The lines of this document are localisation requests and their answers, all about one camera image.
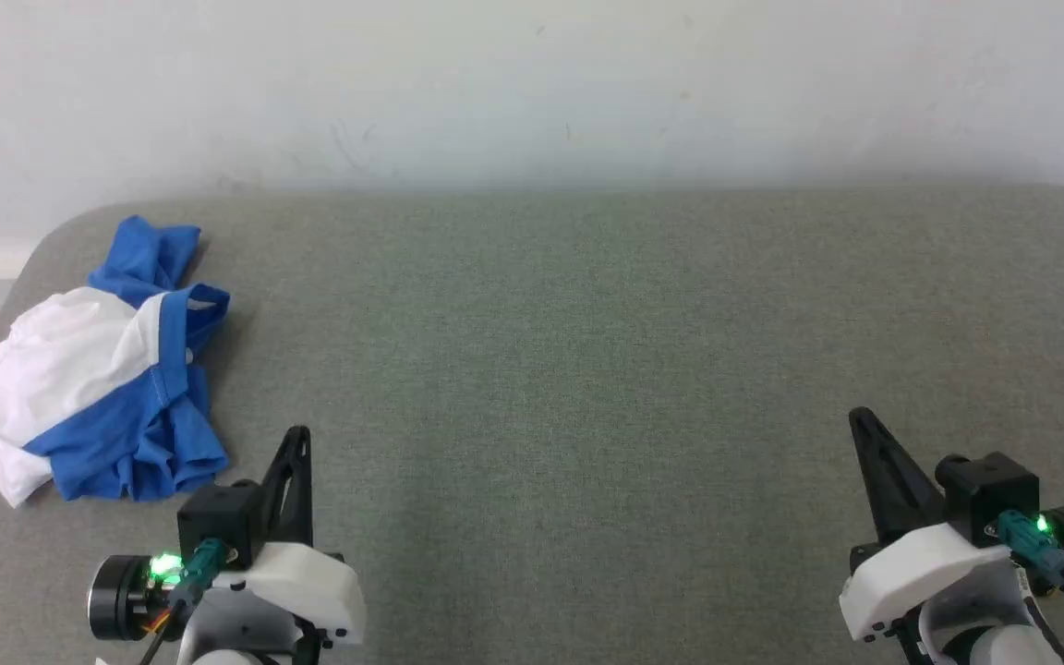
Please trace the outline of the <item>left gripper black motor cylinder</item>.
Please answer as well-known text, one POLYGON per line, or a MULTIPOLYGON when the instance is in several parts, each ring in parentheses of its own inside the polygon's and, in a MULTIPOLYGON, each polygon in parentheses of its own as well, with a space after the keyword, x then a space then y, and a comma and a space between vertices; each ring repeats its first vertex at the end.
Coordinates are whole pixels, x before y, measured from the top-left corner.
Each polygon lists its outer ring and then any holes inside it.
POLYGON ((172 606, 183 559, 163 554, 111 555, 94 573, 86 619, 98 641, 143 641, 172 606))

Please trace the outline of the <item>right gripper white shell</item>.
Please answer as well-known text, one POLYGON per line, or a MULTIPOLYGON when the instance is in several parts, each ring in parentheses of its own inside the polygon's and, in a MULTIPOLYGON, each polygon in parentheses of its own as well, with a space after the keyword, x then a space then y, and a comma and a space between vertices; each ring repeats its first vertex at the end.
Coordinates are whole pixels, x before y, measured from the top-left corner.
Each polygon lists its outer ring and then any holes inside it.
POLYGON ((976 547, 946 521, 945 500, 922 468, 869 408, 848 415, 876 531, 886 546, 844 582, 839 611, 852 641, 877 635, 911 609, 980 565, 1010 558, 1005 546, 976 547))

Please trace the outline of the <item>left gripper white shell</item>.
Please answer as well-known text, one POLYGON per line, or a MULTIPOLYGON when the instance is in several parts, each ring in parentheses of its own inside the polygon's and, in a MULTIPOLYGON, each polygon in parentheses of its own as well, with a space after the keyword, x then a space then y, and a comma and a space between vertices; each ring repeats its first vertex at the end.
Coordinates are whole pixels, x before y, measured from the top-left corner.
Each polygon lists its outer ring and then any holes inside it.
POLYGON ((287 430, 261 487, 263 536, 271 543, 246 571, 216 578, 215 643, 231 649, 290 649, 303 636, 301 626, 309 624, 335 644, 362 644, 368 610, 355 569, 311 548, 314 518, 307 426, 287 430))

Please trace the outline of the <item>blue and white t-shirt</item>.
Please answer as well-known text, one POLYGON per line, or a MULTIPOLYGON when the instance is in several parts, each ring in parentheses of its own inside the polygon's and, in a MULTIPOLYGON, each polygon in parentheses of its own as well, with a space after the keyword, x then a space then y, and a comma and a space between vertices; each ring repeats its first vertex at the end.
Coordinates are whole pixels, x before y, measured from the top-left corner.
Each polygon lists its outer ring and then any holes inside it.
POLYGON ((85 285, 27 307, 0 342, 0 496, 157 502, 231 459, 201 354, 231 295, 186 283, 194 225, 130 216, 85 285))

